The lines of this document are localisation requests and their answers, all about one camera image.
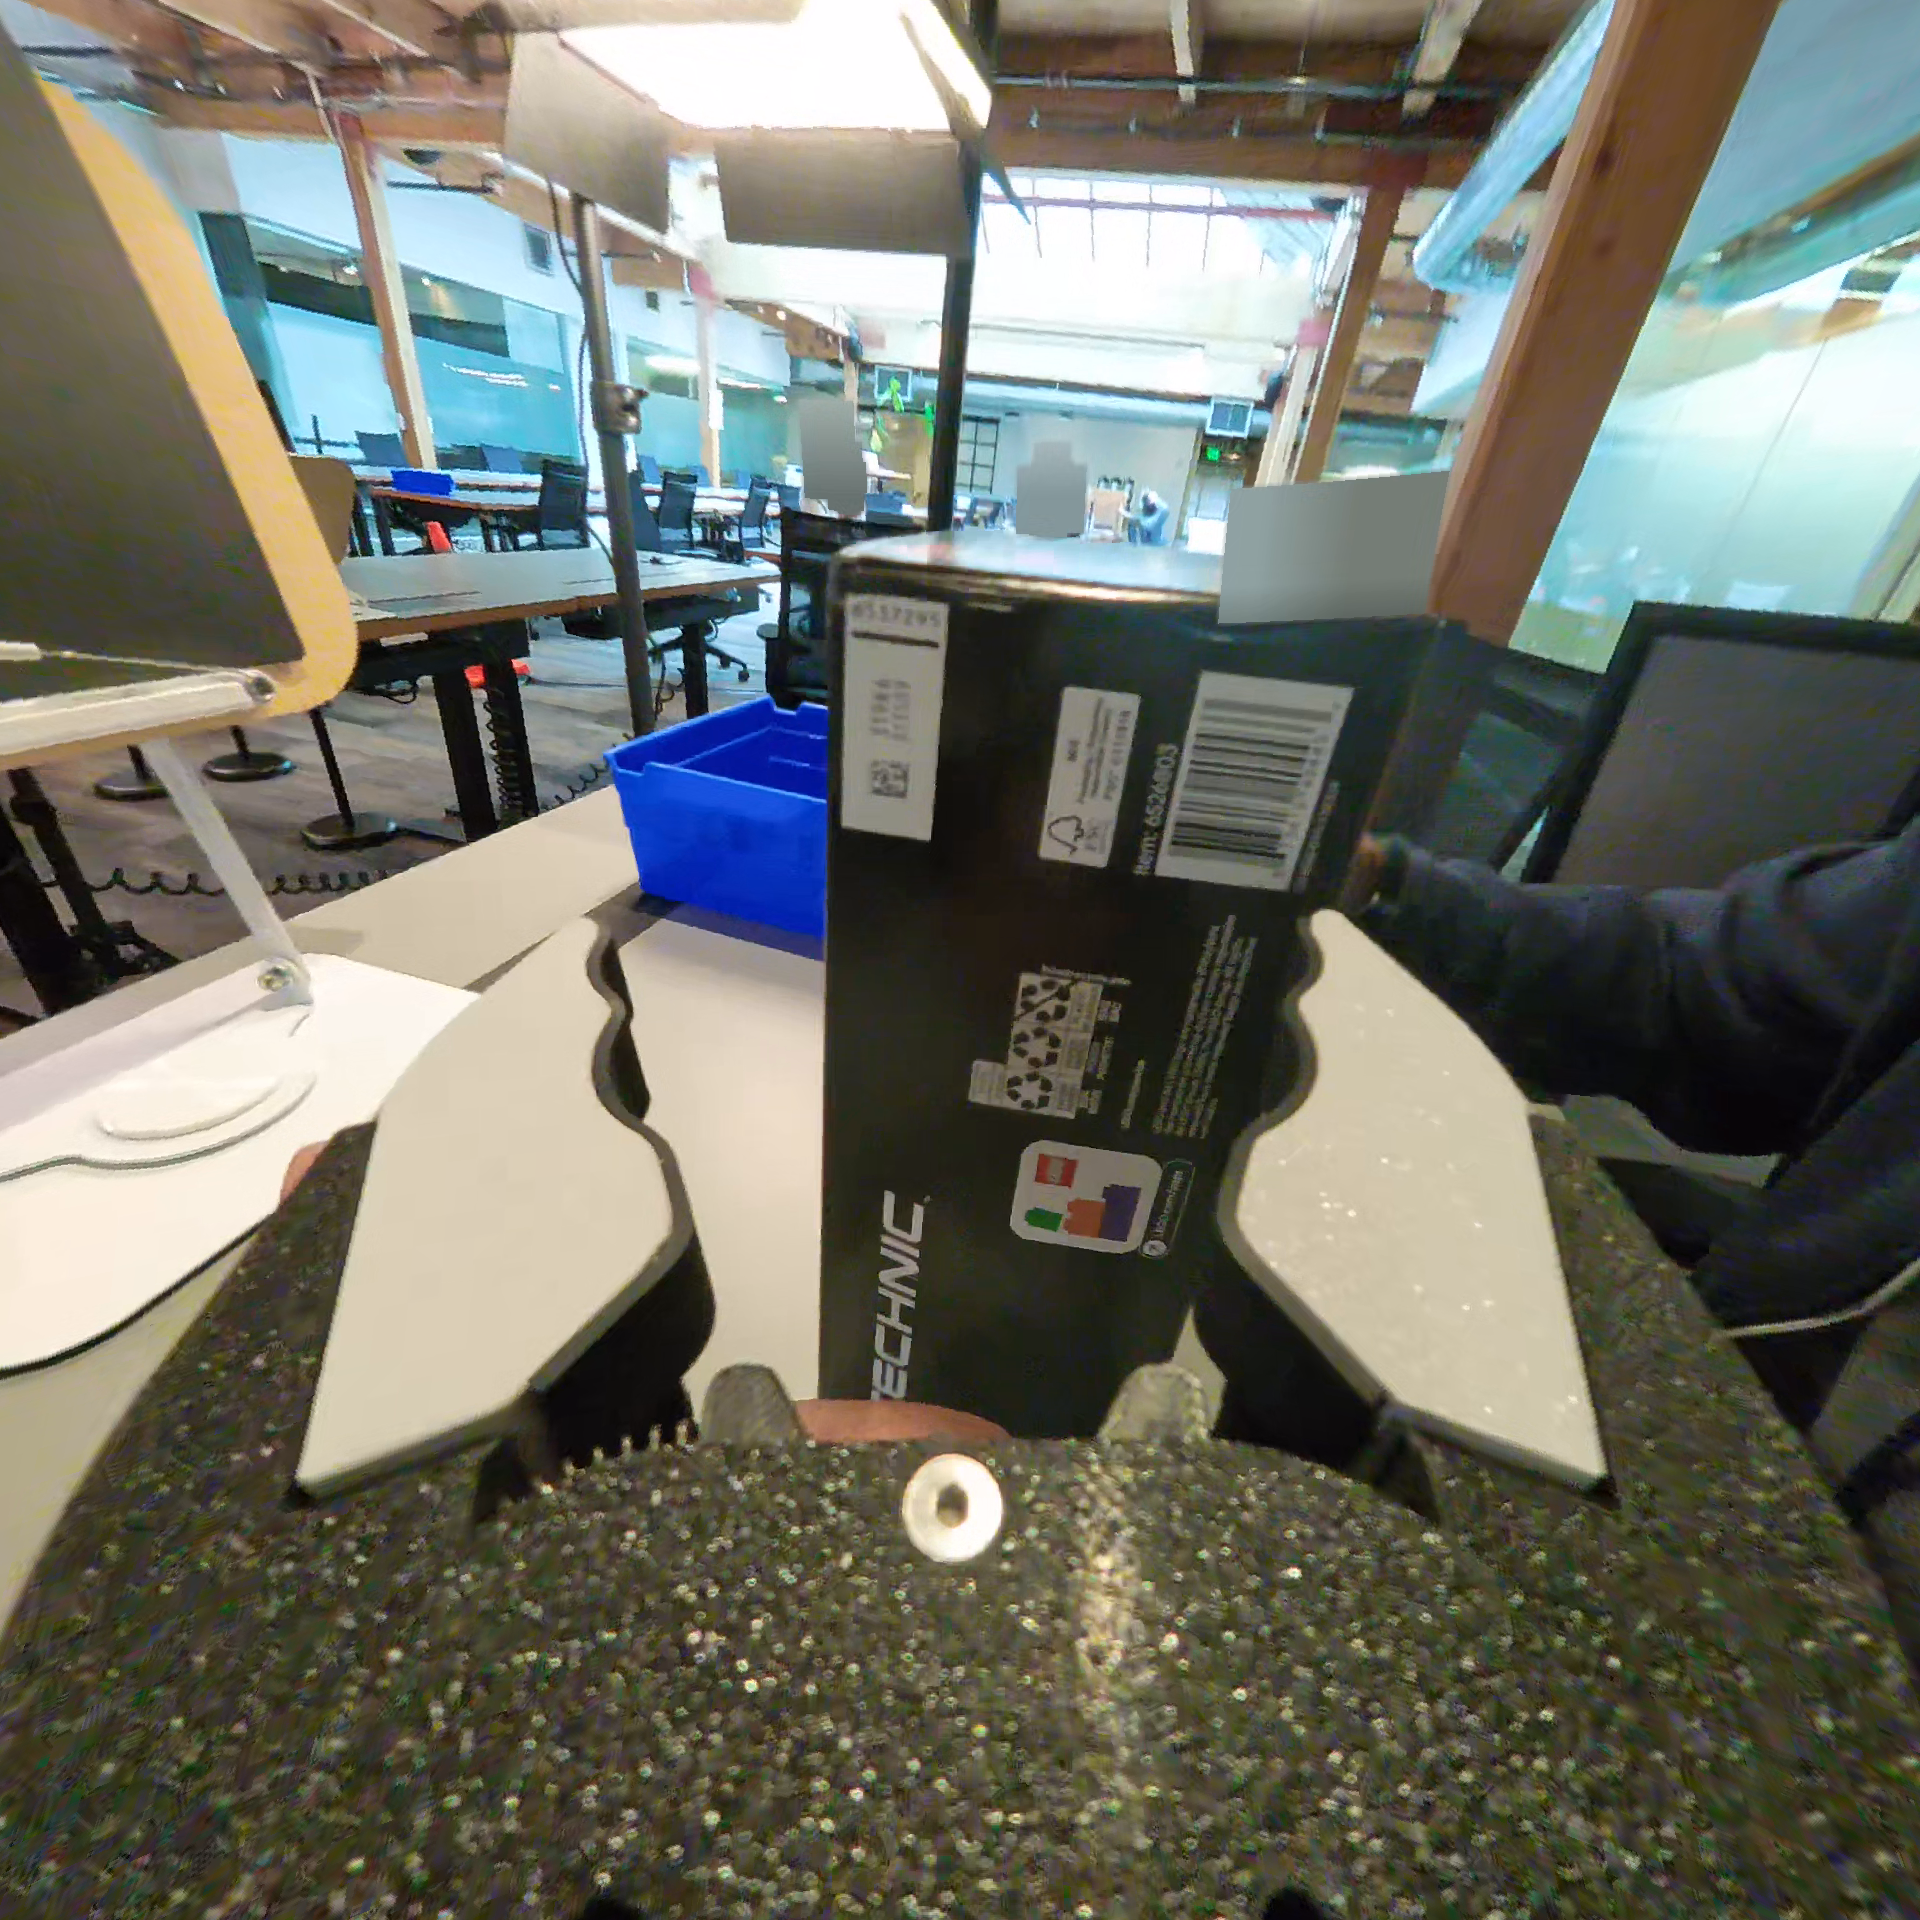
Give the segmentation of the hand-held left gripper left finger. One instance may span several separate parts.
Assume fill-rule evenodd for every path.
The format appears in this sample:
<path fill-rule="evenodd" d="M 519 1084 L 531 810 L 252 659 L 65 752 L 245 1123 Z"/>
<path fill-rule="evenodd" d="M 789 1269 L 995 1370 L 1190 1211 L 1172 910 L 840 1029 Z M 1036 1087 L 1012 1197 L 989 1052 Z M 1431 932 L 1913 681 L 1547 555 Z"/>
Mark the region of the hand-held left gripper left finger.
<path fill-rule="evenodd" d="M 691 1413 L 714 1289 L 611 932 L 577 918 L 386 1093 L 299 1441 L 314 1499 L 508 1436 L 533 1471 Z"/>

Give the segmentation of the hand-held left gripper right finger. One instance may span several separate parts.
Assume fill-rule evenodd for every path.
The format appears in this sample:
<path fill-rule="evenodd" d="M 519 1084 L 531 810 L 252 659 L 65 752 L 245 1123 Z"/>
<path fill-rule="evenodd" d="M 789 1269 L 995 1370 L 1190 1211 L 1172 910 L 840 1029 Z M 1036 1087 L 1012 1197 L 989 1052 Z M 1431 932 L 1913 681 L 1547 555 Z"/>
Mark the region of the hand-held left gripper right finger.
<path fill-rule="evenodd" d="M 1604 1488 L 1532 1103 L 1345 915 L 1316 910 L 1301 938 L 1280 1028 L 1299 1079 L 1233 1144 L 1226 1246 L 1393 1427 Z"/>

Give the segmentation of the black toy brick box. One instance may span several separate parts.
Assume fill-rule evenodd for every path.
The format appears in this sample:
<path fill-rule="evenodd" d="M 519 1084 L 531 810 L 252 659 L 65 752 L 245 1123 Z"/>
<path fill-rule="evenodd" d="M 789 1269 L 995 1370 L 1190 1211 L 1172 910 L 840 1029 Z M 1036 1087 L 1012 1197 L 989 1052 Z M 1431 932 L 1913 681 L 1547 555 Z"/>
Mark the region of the black toy brick box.
<path fill-rule="evenodd" d="M 1485 651 L 995 533 L 851 541 L 826 623 L 819 1387 L 1092 1436 L 1312 1073 L 1307 918 L 1437 801 Z"/>

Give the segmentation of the person's right forearm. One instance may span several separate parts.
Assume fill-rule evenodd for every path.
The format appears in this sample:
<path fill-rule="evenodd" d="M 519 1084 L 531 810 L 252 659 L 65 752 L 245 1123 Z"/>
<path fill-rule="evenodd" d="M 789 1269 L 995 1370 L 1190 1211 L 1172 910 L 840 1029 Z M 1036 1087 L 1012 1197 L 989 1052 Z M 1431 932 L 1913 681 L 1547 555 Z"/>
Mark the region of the person's right forearm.
<path fill-rule="evenodd" d="M 1367 850 L 1358 924 L 1528 1086 L 1622 1100 L 1710 1153 L 1916 1159 L 1916 825 L 1710 888 Z"/>

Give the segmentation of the grey desk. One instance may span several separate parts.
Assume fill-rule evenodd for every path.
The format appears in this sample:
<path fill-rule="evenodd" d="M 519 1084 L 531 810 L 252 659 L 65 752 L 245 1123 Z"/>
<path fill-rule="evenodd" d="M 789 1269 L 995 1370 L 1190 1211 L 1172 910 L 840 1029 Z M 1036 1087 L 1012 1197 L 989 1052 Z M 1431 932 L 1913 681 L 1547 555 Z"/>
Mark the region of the grey desk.
<path fill-rule="evenodd" d="M 690 1387 L 701 1392 L 726 1363 L 763 1362 L 807 1395 L 819 1390 L 823 966 L 757 925 L 685 910 L 650 918 L 624 900 L 626 859 L 602 794 L 285 924 L 305 955 L 472 998 L 563 924 L 603 924 L 632 1000 L 646 1122 L 673 1149 L 716 1292 L 717 1330 L 688 1370 Z M 210 984 L 247 947 L 5 1039 L 3 1070 Z M 131 1322 L 3 1387 L 5 1431 L 23 1444 L 3 1465 L 5 1613 L 52 1525 L 56 1491 L 130 1403 Z"/>

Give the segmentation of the blue plastic bin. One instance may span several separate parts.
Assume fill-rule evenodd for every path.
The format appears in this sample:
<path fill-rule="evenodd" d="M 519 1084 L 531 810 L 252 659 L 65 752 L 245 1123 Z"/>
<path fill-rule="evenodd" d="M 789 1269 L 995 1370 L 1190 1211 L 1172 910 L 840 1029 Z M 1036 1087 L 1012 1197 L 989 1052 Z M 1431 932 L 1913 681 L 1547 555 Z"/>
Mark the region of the blue plastic bin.
<path fill-rule="evenodd" d="M 823 953 L 828 708 L 759 695 L 606 756 L 640 888 Z"/>

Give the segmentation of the black framed panel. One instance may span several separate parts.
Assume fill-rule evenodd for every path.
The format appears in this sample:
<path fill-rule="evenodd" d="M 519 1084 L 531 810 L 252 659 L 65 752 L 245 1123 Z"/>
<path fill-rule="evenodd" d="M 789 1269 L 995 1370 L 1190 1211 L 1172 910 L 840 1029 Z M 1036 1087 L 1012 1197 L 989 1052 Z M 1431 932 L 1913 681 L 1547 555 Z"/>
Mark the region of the black framed panel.
<path fill-rule="evenodd" d="M 1916 622 L 1639 600 L 1518 876 L 1705 889 L 1916 807 Z"/>

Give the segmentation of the long office table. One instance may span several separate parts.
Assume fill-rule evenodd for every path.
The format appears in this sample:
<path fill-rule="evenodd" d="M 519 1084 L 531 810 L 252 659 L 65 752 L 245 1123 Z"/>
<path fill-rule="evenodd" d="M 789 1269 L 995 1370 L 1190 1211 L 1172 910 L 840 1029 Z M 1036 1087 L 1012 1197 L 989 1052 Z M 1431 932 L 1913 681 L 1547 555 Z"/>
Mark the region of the long office table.
<path fill-rule="evenodd" d="M 707 637 L 745 594 L 776 580 L 769 561 L 635 557 L 635 596 L 593 543 L 513 552 L 420 552 L 341 563 L 353 602 L 348 687 L 371 694 L 428 683 L 467 843 L 541 810 L 535 792 L 518 648 L 544 618 L 613 611 L 633 732 L 657 724 L 656 631 L 680 655 L 688 716 L 707 711 Z"/>

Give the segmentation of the black office chair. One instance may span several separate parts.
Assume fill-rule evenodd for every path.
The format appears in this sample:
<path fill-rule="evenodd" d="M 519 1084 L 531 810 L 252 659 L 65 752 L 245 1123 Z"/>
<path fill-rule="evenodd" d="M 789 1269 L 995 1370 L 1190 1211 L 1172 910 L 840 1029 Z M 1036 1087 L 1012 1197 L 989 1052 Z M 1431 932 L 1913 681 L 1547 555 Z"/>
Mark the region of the black office chair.
<path fill-rule="evenodd" d="M 923 532 L 923 519 L 903 511 L 841 517 L 819 510 L 780 510 L 780 610 L 761 630 L 763 679 L 776 705 L 826 705 L 828 584 L 837 553 L 853 543 Z"/>

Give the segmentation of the grey light stand pole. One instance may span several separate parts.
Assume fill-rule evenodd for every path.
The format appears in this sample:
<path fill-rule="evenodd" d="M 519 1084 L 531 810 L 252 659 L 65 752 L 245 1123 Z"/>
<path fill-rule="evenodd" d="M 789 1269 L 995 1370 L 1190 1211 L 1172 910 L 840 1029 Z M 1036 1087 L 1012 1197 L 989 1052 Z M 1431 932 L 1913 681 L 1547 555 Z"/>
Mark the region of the grey light stand pole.
<path fill-rule="evenodd" d="M 568 224 L 579 275 L 584 337 L 588 347 L 588 403 L 602 471 L 602 500 L 608 519 L 610 566 L 616 587 L 618 637 L 626 671 L 632 732 L 644 737 L 656 728 L 656 687 L 650 654 L 650 630 L 640 578 L 640 550 L 629 491 L 628 451 L 640 428 L 642 398 L 616 363 L 608 274 L 598 207 L 565 194 Z"/>

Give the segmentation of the black board with wooden rim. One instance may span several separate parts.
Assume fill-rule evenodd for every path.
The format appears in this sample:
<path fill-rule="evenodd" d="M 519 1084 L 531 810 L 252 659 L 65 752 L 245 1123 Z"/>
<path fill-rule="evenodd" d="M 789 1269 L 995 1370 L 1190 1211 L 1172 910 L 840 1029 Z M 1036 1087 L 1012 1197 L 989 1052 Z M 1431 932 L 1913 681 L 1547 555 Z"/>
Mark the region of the black board with wooden rim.
<path fill-rule="evenodd" d="M 329 701 L 341 563 L 147 168 L 2 51 L 2 763 Z"/>

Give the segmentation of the black pole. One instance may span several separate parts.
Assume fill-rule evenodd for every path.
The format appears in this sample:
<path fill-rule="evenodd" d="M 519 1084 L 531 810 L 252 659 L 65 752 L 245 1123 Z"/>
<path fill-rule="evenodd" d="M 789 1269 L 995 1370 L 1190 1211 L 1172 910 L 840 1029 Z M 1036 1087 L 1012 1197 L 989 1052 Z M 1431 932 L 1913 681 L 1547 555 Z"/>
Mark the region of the black pole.
<path fill-rule="evenodd" d="M 925 525 L 935 535 L 952 528 L 957 470 L 957 438 L 964 416 L 964 383 L 970 347 L 975 250 L 982 203 L 982 155 L 975 145 L 961 145 L 959 194 L 961 235 L 946 250 L 939 303 L 939 341 L 931 428 L 925 467 Z"/>

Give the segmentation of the studio light panel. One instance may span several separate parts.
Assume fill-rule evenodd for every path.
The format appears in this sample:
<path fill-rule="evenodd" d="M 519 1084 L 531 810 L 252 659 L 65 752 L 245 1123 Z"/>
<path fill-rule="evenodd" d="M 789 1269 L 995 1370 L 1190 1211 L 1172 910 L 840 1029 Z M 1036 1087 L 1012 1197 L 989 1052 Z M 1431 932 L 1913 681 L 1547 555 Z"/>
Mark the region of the studio light panel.
<path fill-rule="evenodd" d="M 970 257 L 993 84 L 931 1 L 492 3 L 500 151 L 664 231 L 678 157 L 714 165 L 731 246 Z"/>

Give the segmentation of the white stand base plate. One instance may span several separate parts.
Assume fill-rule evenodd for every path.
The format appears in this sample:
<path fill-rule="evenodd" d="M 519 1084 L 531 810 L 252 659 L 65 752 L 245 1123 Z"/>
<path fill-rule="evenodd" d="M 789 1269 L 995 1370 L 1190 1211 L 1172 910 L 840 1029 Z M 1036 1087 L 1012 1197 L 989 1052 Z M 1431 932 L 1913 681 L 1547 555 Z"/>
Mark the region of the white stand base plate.
<path fill-rule="evenodd" d="M 162 789 L 252 940 L 211 982 L 3 1068 L 2 1363 L 19 1376 L 140 1318 L 273 1205 L 304 1140 L 367 1122 L 472 994 L 307 955 L 176 735 L 314 708 L 290 669 L 3 640 L 3 772 L 108 739 Z"/>

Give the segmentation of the wooden post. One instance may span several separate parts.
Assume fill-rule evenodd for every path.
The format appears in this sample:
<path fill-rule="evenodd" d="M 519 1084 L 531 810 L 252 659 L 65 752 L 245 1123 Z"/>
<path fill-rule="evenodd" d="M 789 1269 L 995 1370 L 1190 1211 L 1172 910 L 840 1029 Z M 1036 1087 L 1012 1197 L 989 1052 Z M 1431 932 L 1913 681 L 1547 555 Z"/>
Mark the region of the wooden post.
<path fill-rule="evenodd" d="M 1613 3 L 1451 455 L 1428 610 L 1504 646 L 1777 12 Z"/>

